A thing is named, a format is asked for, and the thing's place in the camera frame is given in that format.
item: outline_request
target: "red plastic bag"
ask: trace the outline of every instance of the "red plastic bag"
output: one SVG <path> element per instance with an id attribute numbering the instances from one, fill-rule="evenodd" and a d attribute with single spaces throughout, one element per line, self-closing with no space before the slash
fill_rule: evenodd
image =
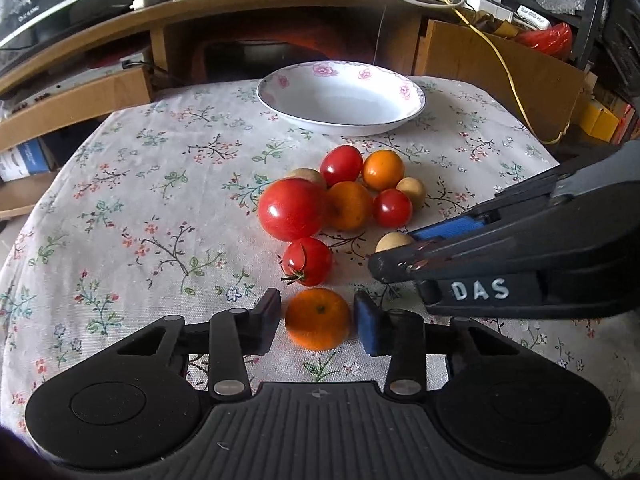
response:
<path id="1" fill-rule="evenodd" d="M 574 44 L 574 34 L 566 23 L 558 23 L 547 30 L 532 30 L 516 36 L 519 44 L 539 50 L 549 56 L 566 61 Z"/>

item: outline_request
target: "floral bowl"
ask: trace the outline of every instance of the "floral bowl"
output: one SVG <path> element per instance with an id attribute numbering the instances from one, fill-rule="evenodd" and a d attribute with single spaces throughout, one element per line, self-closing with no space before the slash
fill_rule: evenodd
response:
<path id="1" fill-rule="evenodd" d="M 318 134 L 382 134 L 418 116 L 422 89 L 396 72 L 354 61 L 312 61 L 276 70 L 258 99 L 295 126 Z"/>

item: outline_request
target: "black circular cover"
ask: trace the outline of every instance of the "black circular cover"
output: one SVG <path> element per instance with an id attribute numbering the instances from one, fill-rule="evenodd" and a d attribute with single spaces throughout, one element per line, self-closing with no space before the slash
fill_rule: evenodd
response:
<path id="1" fill-rule="evenodd" d="M 609 403 L 595 386 L 527 356 L 466 368 L 439 392 L 436 412 L 463 447 L 520 470 L 594 460 L 610 424 Z"/>
<path id="2" fill-rule="evenodd" d="M 44 383 L 25 410 L 31 437 L 55 461 L 129 468 L 158 459 L 193 432 L 198 396 L 182 377 L 148 358 L 90 363 Z"/>

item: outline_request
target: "floor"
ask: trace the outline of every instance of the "floor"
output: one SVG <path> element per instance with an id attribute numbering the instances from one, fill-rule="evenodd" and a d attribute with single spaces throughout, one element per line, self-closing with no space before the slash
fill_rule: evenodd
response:
<path id="1" fill-rule="evenodd" d="M 22 226 L 27 221 L 28 217 L 29 215 L 23 215 L 11 218 L 7 226 L 4 228 L 4 231 L 0 233 L 0 266 L 6 260 L 15 239 L 20 233 L 20 229 L 22 229 Z"/>

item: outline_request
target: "ribbed black surface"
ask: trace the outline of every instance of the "ribbed black surface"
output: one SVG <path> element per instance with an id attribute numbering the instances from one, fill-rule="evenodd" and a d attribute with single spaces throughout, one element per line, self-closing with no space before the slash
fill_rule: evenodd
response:
<path id="1" fill-rule="evenodd" d="M 265 383 L 216 407 L 193 440 L 137 469 L 76 473 L 105 480 L 602 480 L 580 469 L 522 475 L 479 465 L 436 432 L 424 410 L 372 383 Z"/>

